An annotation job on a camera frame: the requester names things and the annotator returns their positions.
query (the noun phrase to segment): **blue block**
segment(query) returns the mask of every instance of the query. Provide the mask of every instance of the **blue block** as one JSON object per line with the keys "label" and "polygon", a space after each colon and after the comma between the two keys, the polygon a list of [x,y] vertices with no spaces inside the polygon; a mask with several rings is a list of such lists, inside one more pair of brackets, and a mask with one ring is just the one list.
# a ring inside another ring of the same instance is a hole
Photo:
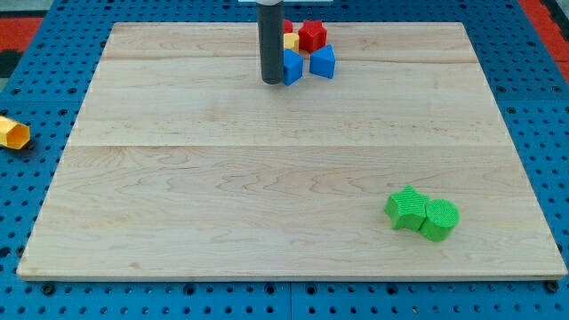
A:
{"label": "blue block", "polygon": [[286,85],[293,84],[296,80],[302,78],[302,67],[304,58],[291,49],[284,50],[284,77],[283,83]]}
{"label": "blue block", "polygon": [[336,58],[334,57],[334,49],[331,44],[318,49],[310,55],[310,73],[334,78],[334,68],[336,66]]}

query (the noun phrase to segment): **plastic block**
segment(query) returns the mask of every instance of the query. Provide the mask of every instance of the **plastic block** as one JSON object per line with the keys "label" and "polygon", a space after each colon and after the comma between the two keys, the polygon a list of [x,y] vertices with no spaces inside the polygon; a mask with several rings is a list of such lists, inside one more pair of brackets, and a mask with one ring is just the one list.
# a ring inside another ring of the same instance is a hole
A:
{"label": "plastic block", "polygon": [[445,240],[461,218],[458,208],[444,199],[429,202],[425,211],[427,218],[419,231],[430,241]]}
{"label": "plastic block", "polygon": [[0,116],[0,144],[7,148],[21,149],[29,141],[29,127]]}
{"label": "plastic block", "polygon": [[302,28],[299,30],[301,37],[300,47],[312,53],[326,45],[327,30],[322,26],[321,20],[304,20]]}
{"label": "plastic block", "polygon": [[284,50],[284,79],[283,83],[291,85],[302,77],[304,58],[291,49]]}
{"label": "plastic block", "polygon": [[336,58],[330,44],[310,55],[310,73],[312,74],[332,79],[335,67]]}
{"label": "plastic block", "polygon": [[393,229],[419,230],[426,218],[425,204],[429,197],[418,193],[412,186],[389,196],[385,213],[391,218]]}
{"label": "plastic block", "polygon": [[283,20],[283,33],[292,33],[294,32],[293,23],[290,20],[284,19]]}
{"label": "plastic block", "polygon": [[284,41],[284,48],[291,49],[292,51],[298,53],[299,52],[299,35],[295,33],[288,33],[284,34],[283,41]]}

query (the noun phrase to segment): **wooden surface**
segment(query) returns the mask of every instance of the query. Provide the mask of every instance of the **wooden surface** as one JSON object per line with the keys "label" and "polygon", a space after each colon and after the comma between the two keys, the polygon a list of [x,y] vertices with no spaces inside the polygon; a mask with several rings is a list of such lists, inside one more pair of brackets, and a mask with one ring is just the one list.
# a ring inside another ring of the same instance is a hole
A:
{"label": "wooden surface", "polygon": [[[564,276],[463,26],[326,26],[336,77],[286,87],[260,82],[255,24],[116,24],[19,275]],[[446,241],[390,229],[405,184],[459,207]]]}

